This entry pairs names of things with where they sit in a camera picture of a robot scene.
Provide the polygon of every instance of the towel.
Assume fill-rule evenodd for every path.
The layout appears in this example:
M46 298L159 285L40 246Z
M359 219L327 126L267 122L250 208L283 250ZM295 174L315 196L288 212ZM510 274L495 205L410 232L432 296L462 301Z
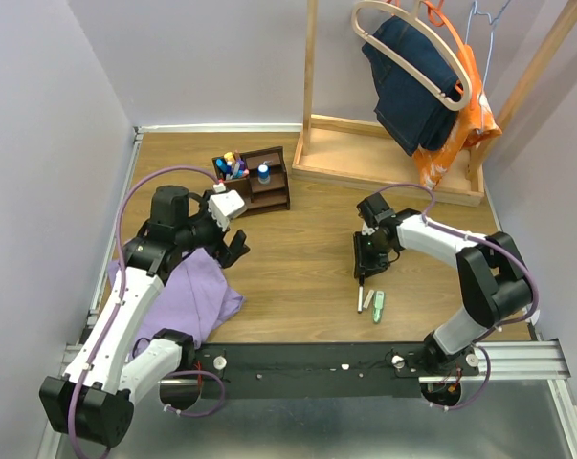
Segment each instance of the towel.
M110 263L107 273L114 284L118 261ZM144 317L131 348L137 353L163 328L188 333L194 346L200 347L211 331L234 316L244 297L229 287L218 263L204 249L197 249L171 273L165 288Z
M405 58L452 100L460 100L458 77L431 41L416 28L392 16L373 35ZM371 64L379 103L377 120L412 155L419 145L441 148L458 112L448 109L413 76L369 43L363 53Z
M464 46L464 53L458 52L457 57L473 88L469 104L458 113L450 136L445 144L436 151L430 151L424 147L418 148L413 155L413 160L420 172L420 184L434 188L450 169L452 162L460 150L464 148L477 148L487 139L498 137L502 131L495 123L495 119L488 104L488 99L483 93L483 85L477 71L476 59L470 46Z

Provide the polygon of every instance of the gray floor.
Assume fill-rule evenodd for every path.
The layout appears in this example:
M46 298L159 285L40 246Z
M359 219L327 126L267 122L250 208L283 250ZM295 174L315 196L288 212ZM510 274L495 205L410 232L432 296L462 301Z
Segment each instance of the gray floor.
M471 385L468 390L477 388ZM98 457L100 449L86 450ZM76 456L63 438L60 459ZM230 401L205 419L136 407L110 459L563 459L568 447L546 382L493 382L473 405L444 413L392 398Z

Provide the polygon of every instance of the purple cloth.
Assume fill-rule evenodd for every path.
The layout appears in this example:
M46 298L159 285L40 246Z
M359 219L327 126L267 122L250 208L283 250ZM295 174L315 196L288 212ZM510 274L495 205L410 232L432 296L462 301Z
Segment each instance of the purple cloth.
M117 272L118 261L114 260L107 269L112 285ZM241 309L244 300L229 287L220 265L205 250L197 249L173 270L165 289L144 317L133 344L139 339L150 340L163 328L170 328L192 335L198 348L211 330ZM137 353L145 348L143 343L138 345Z

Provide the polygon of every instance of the wooden pole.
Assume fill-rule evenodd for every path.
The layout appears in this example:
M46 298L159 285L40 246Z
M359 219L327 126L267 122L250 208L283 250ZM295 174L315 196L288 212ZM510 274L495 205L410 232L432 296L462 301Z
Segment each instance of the wooden pole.
M301 154L309 152L311 138L311 110L314 98L314 58L316 28L318 25L318 0L307 0L307 41L305 44L305 95L303 98L303 146Z
M576 22L577 0L567 0L563 11L547 33L539 50L537 50L533 59L528 64L528 67L526 67L518 84L516 84L516 87L512 91L511 96L509 96L509 99L500 110L499 116L497 117L497 124L500 129L504 131L507 128ZM469 171L467 172L467 176L470 179L477 176L477 170L490 154L497 139L498 138L494 138L484 142L478 149L471 151L471 161L469 162Z

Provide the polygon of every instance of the brown desk organizer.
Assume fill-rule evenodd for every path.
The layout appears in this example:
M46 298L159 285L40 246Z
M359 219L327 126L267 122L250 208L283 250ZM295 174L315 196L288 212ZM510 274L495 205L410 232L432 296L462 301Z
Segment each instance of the brown desk organizer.
M239 156L246 162L250 174L241 179L225 180L224 184L227 189L234 189L239 193L245 201L248 210L243 216L274 210L290 210L290 191L283 147L274 146L264 150L239 153ZM211 162L216 177L222 180L222 172L215 164L217 159L219 157L213 158ZM267 162L266 164L269 166L269 177L271 178L267 185L258 181L258 167L264 162Z

